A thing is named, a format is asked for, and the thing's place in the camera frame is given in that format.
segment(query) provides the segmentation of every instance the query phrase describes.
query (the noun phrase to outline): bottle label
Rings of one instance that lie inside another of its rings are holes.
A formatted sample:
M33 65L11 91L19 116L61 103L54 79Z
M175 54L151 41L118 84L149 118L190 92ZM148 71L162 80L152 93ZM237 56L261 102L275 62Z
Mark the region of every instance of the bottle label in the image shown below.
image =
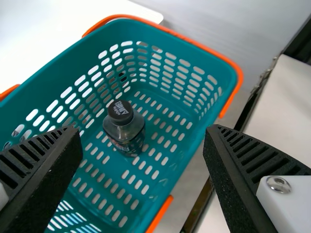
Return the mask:
M110 137L109 134L107 134L108 138L110 139L111 143L118 149L120 152L125 153L131 157L136 157L138 154L141 153L144 139L145 139L145 125L141 129L141 131L130 141L126 142L119 142L113 138Z
M117 114L117 115L124 115L124 114L129 114L129 112L126 110L126 108L123 106L121 101L118 101L114 104L113 106L113 111Z

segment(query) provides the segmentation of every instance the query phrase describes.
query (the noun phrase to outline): white wall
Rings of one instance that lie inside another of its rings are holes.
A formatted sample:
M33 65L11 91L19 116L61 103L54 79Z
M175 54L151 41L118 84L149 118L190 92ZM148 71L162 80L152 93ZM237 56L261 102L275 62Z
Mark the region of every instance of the white wall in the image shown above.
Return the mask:
M243 87L289 43L311 13L310 0L132 0L159 11L166 26L238 63Z

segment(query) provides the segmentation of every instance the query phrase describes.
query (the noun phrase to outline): white bracket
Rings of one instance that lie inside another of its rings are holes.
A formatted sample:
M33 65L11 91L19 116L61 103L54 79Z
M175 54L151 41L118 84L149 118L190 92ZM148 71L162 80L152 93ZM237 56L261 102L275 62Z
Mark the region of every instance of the white bracket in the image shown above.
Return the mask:
M265 176L256 193L278 233L311 231L311 176Z

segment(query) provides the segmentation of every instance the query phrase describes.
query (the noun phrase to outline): metal screw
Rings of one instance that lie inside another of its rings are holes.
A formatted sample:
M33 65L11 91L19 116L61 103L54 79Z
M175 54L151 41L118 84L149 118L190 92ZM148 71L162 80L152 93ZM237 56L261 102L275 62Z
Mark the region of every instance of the metal screw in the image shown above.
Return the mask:
M292 190L290 184L279 176L270 176L266 182L272 190L281 194L289 194Z

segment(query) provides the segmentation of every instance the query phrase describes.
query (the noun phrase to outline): white table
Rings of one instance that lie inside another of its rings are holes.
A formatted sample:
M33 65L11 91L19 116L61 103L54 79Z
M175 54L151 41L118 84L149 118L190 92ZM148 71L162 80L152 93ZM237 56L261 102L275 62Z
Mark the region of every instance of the white table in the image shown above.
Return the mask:
M311 167L311 66L281 55L244 133ZM197 233L229 233L217 195L205 209Z
M127 0L2 1L0 93L24 82L91 26L114 14L163 21L162 14Z

